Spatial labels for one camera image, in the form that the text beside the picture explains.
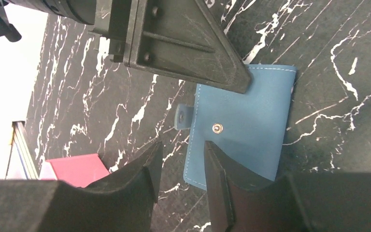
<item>white background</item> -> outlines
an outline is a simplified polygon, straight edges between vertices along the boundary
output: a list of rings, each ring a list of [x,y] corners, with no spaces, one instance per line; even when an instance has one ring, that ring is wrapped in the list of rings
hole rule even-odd
[[[47,21],[46,13],[11,4],[5,9],[22,39],[0,38],[0,178],[8,164],[12,121],[26,119]]]

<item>red object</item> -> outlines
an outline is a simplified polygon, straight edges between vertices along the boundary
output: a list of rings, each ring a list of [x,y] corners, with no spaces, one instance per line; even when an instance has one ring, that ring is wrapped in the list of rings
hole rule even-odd
[[[42,164],[40,180],[63,180],[75,187],[86,187],[107,176],[109,171],[98,154],[46,160]]]

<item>blue leather wallet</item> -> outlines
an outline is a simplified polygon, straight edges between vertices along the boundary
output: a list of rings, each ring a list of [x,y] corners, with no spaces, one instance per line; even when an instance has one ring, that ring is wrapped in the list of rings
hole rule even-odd
[[[251,171],[275,180],[296,68],[247,65],[255,77],[245,94],[197,85],[194,107],[177,107],[175,127],[191,128],[184,180],[206,190],[204,142],[213,141]]]

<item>table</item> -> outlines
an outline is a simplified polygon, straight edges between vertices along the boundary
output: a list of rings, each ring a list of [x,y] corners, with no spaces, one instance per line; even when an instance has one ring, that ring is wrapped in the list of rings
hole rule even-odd
[[[278,175],[371,172],[371,0],[206,3],[245,63],[299,70]],[[206,193],[183,181],[188,131],[173,129],[196,85],[111,63],[86,30],[48,19],[26,121],[37,165],[98,153],[115,171],[160,137],[152,230],[211,231]]]

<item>white stitching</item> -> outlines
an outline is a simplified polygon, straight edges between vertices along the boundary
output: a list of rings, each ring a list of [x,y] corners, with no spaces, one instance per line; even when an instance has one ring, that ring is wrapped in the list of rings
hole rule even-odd
[[[290,70],[290,69],[276,69],[276,68],[248,68],[248,69],[266,69],[266,70],[281,70],[281,71],[288,71],[288,72],[293,72],[296,73],[296,70]]]
[[[265,70],[281,70],[281,71],[287,71],[287,72],[293,72],[293,73],[296,73],[297,71],[296,70],[289,70],[289,69],[276,69],[276,68],[248,68],[248,69],[265,69]],[[197,113],[198,113],[198,107],[199,107],[199,102],[200,102],[200,91],[201,91],[201,85],[199,87],[199,90],[198,90],[198,93],[197,93],[197,104],[196,104],[196,113],[195,113],[195,118],[197,118]],[[187,177],[187,172],[188,172],[188,163],[190,162],[190,157],[191,157],[191,150],[192,150],[192,146],[193,146],[193,138],[194,138],[194,128],[196,126],[196,122],[194,120],[193,122],[193,126],[191,128],[191,131],[192,131],[192,134],[191,134],[191,138],[190,138],[190,149],[188,151],[188,158],[187,158],[187,163],[185,164],[185,173],[184,173],[184,177],[187,179],[187,180],[190,180],[196,184],[199,184],[199,185],[202,185],[204,187],[207,187],[206,185],[203,185],[202,183],[200,182],[197,182],[195,180],[192,180],[190,178]]]
[[[195,118],[197,118],[197,113],[198,113],[198,106],[199,106],[199,102],[200,102],[200,91],[201,91],[201,85],[199,86],[199,90],[198,90],[198,93],[197,93],[197,104],[196,104],[196,113],[195,113]],[[194,138],[194,128],[196,127],[196,121],[194,120],[193,122],[193,127],[191,128],[191,131],[193,132],[191,134],[191,138],[190,138],[190,149],[188,151],[188,158],[187,158],[187,163],[185,164],[185,173],[184,173],[184,177],[187,179],[187,180],[190,180],[196,184],[199,184],[199,185],[202,185],[204,187],[207,187],[206,185],[203,185],[202,183],[199,183],[195,180],[192,180],[190,178],[187,177],[187,172],[188,172],[188,163],[190,162],[190,157],[191,157],[191,150],[192,150],[192,147],[193,147],[193,138]]]

